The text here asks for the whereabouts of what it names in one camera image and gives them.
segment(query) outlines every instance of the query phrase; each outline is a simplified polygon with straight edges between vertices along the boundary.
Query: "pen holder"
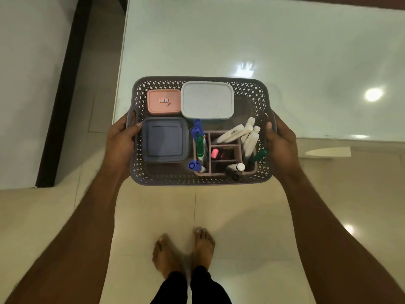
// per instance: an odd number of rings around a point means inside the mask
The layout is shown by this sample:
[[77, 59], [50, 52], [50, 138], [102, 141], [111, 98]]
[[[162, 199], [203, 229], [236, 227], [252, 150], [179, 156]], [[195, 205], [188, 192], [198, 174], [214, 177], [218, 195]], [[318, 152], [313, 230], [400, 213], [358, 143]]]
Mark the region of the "pen holder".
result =
[[[242, 151], [243, 151], [243, 145], [240, 140], [240, 138], [236, 139], [235, 141], [232, 141], [228, 144], [212, 144], [211, 142], [214, 141], [217, 137], [221, 136], [227, 132], [227, 130], [224, 131], [205, 131], [205, 139], [207, 142], [207, 147], [208, 147], [208, 158], [209, 158], [209, 163], [205, 164], [205, 168], [208, 169], [207, 173], [198, 173], [194, 172], [197, 176], [204, 177], [204, 176], [225, 176], [225, 169], [229, 164], [234, 164], [234, 163], [242, 163]], [[211, 152], [213, 148], [217, 148], [221, 151], [229, 152], [230, 153], [230, 159], [218, 159], [218, 160], [213, 160], [211, 158]], [[252, 156], [256, 154], [256, 149], [253, 151]], [[197, 153], [196, 153], [196, 143], [193, 140], [193, 156], [194, 160], [197, 160]], [[239, 175], [244, 176], [244, 175], [252, 175], [257, 172], [258, 169], [258, 163], [255, 162], [254, 164], [248, 164], [246, 163], [246, 168], [243, 172], [237, 172]]]

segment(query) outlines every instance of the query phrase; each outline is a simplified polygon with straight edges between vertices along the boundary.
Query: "black pants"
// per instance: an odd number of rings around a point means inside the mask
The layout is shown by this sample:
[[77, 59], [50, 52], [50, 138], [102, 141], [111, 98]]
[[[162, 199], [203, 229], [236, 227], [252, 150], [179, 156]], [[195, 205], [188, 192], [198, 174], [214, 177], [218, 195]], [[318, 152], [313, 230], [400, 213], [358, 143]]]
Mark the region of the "black pants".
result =
[[[232, 304], [225, 290], [220, 284], [211, 279], [211, 275], [205, 267], [196, 267], [191, 277], [190, 287], [193, 291], [193, 304]], [[151, 304], [162, 303], [187, 303], [187, 281], [180, 272], [172, 272], [169, 274], [151, 302]]]

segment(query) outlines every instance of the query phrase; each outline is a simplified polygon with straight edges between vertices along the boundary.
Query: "white wall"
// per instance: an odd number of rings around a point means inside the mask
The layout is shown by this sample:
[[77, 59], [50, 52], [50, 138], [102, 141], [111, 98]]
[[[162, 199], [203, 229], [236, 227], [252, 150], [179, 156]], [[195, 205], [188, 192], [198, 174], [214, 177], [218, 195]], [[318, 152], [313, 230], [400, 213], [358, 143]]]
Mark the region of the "white wall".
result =
[[0, 189], [33, 187], [78, 0], [0, 0]]

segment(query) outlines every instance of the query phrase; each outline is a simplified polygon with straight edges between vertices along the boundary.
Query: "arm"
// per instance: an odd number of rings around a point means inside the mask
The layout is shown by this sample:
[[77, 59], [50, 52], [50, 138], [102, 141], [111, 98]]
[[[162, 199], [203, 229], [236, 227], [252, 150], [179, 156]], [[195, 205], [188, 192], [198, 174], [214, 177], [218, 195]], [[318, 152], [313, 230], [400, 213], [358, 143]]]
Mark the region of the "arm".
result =
[[321, 303], [405, 303], [384, 267], [340, 224], [302, 171], [295, 134], [276, 116], [266, 125], [275, 177], [286, 192], [298, 252], [312, 293]]
[[126, 115], [107, 136], [103, 164], [68, 222], [34, 262], [6, 304], [98, 303], [114, 233], [115, 203], [129, 176], [132, 137], [142, 124], [125, 129]]

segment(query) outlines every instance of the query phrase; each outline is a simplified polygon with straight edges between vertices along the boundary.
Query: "pink container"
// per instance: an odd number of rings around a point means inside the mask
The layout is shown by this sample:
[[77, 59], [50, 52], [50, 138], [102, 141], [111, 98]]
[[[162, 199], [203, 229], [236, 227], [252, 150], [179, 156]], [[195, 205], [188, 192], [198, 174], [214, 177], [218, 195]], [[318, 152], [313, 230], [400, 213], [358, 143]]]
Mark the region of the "pink container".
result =
[[181, 112], [180, 90], [149, 90], [148, 111], [152, 115], [179, 114]]

